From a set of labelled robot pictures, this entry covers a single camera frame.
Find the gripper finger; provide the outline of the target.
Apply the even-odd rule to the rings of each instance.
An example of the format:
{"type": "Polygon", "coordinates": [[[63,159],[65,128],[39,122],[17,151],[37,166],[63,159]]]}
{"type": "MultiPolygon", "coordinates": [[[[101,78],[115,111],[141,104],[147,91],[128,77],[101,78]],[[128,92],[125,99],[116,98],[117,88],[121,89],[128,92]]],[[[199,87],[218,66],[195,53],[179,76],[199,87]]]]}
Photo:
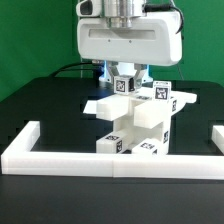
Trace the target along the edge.
{"type": "Polygon", "coordinates": [[[107,71],[109,72],[109,75],[110,75],[110,78],[111,78],[111,83],[114,83],[114,77],[119,75],[117,65],[118,65],[117,62],[109,61],[107,63],[107,71]]]}
{"type": "Polygon", "coordinates": [[[147,71],[147,66],[145,64],[134,64],[134,70],[133,90],[137,91],[142,86],[142,78],[147,71]]]}

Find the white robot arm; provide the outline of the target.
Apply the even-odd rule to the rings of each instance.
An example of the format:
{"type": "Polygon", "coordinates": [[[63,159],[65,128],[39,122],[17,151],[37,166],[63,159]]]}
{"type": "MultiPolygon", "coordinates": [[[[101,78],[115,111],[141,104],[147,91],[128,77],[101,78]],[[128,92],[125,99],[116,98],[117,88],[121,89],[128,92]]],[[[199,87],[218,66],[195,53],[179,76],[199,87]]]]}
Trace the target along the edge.
{"type": "Polygon", "coordinates": [[[82,0],[76,6],[78,51],[103,61],[114,91],[139,89],[149,65],[172,66],[182,58],[182,11],[173,0],[82,0]]]}

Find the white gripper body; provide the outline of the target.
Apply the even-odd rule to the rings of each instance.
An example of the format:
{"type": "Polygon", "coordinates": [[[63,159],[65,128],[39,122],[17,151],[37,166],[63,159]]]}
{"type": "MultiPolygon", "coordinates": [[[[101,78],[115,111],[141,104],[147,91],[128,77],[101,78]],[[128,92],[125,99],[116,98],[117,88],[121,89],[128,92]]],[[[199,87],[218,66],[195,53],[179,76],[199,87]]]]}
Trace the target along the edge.
{"type": "Polygon", "coordinates": [[[171,66],[182,58],[183,13],[172,2],[81,0],[76,13],[84,59],[171,66]]]}

